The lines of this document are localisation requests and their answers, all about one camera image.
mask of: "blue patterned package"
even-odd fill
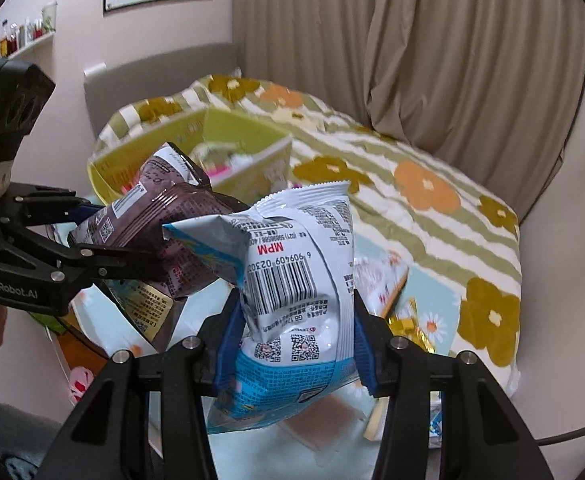
[[[242,213],[164,226],[242,291],[247,331],[209,433],[274,424],[356,378],[348,187],[288,189]]]

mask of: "screw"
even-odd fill
[[[197,348],[197,346],[199,346],[202,343],[202,340],[199,339],[197,336],[195,335],[189,335],[188,337],[186,337],[183,341],[181,341],[181,345],[184,348],[188,348],[189,350],[194,350],[195,348]]]
[[[50,278],[54,282],[62,282],[63,280],[66,279],[66,275],[60,270],[54,270],[53,272],[50,273]]]
[[[408,348],[409,344],[410,342],[405,337],[393,337],[390,340],[390,346],[392,346],[392,348],[394,348],[395,350],[403,350],[405,348]]]
[[[112,360],[118,365],[124,364],[128,359],[130,359],[130,352],[127,350],[117,350],[112,355]]]
[[[477,354],[471,352],[470,350],[466,350],[465,352],[461,352],[459,354],[459,359],[461,359],[462,363],[466,365],[473,365],[477,362]]]

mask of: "curtain fold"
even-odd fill
[[[247,76],[323,99],[369,124],[361,89],[375,0],[234,0]]]
[[[445,160],[524,216],[560,164],[585,78],[582,0],[376,0],[373,127]]]

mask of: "black cable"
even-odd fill
[[[539,447],[552,446],[553,444],[568,442],[569,440],[574,440],[575,438],[581,438],[583,436],[585,436],[585,426],[583,428],[579,428],[578,430],[568,431],[568,433],[540,438],[536,442]]]

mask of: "white wall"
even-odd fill
[[[585,426],[585,90],[564,164],[521,226],[521,383],[534,437]],[[557,480],[585,466],[585,437],[543,448]]]
[[[1,22],[32,20],[52,0],[6,0]],[[57,0],[57,30],[51,46],[28,60],[57,83],[15,162],[13,180],[77,189],[91,188],[86,160],[94,136],[83,94],[83,70],[109,66],[185,46],[232,39],[232,0],[175,0],[128,7],[103,15],[103,0]],[[191,81],[184,81],[184,88]]]
[[[1,22],[33,19],[51,0],[6,0]],[[91,191],[86,161],[94,136],[83,94],[83,70],[114,66],[197,44],[230,41],[232,0],[177,0],[130,7],[104,16],[103,0],[57,0],[54,41],[28,60],[57,83],[32,134],[25,139],[13,180]],[[191,82],[184,81],[184,87]],[[23,312],[10,312],[0,349],[0,402],[63,420],[68,384],[45,330]]]

